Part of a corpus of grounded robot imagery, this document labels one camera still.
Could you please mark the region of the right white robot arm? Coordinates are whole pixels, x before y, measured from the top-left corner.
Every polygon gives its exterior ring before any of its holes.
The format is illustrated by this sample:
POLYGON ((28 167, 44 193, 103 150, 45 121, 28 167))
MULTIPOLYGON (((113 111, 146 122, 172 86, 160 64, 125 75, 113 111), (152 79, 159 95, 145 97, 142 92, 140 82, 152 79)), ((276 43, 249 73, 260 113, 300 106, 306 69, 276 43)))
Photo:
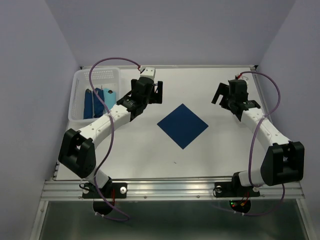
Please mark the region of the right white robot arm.
POLYGON ((229 110, 252 131, 265 150, 265 156, 257 169, 248 168, 233 174, 231 181, 219 183, 218 194, 224 197, 228 191, 237 196, 262 185, 274 186, 298 182, 304 176, 305 147, 299 141, 291 141, 267 119, 260 105, 248 99, 248 85, 243 79, 220 83, 212 99, 229 110))

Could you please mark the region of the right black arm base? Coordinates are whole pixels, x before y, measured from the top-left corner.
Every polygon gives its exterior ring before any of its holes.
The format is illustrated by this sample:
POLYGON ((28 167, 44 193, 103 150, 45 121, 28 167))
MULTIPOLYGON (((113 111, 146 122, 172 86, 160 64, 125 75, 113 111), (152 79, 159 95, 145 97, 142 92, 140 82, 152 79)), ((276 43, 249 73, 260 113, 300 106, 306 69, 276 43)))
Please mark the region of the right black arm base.
POLYGON ((217 182, 212 190, 216 198, 231 198, 230 208, 236 213, 247 214, 251 209, 251 198, 260 197, 260 192, 255 192, 251 186, 242 186, 230 182, 217 182))

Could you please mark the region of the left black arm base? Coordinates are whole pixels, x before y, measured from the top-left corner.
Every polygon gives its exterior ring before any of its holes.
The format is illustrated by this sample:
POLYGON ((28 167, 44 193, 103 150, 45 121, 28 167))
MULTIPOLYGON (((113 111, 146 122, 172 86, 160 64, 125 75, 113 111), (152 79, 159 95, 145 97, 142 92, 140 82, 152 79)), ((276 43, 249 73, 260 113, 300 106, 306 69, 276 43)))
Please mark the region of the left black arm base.
MULTIPOLYGON (((93 200, 92 208, 101 217, 106 217, 113 209, 102 200, 97 192, 96 187, 89 182, 80 183, 78 185, 82 189, 82 198, 93 200)), ((116 199, 125 199, 127 197, 128 184, 126 182, 112 182, 109 181, 103 188, 99 189, 102 195, 114 207, 116 199)))

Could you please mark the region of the dark blue paper napkin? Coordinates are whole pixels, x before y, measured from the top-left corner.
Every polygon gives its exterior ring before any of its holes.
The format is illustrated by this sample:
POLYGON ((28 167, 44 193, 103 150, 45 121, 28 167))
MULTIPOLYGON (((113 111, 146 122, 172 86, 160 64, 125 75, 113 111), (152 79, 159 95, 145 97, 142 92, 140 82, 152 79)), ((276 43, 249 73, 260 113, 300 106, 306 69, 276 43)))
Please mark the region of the dark blue paper napkin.
POLYGON ((209 127, 183 103, 157 125, 183 150, 209 127))

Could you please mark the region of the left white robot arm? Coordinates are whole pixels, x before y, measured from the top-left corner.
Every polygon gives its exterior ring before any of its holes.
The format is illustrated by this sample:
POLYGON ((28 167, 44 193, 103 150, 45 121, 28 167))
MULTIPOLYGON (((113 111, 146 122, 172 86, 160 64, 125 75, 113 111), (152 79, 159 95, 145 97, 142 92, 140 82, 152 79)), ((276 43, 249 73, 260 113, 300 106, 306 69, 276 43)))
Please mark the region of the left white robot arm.
POLYGON ((161 104, 163 82, 146 76, 131 80, 131 91, 123 96, 106 114, 89 125, 74 130, 70 128, 63 136, 58 161, 98 189, 105 188, 111 178, 97 165, 96 148, 108 136, 111 144, 115 130, 141 115, 148 104, 161 104))

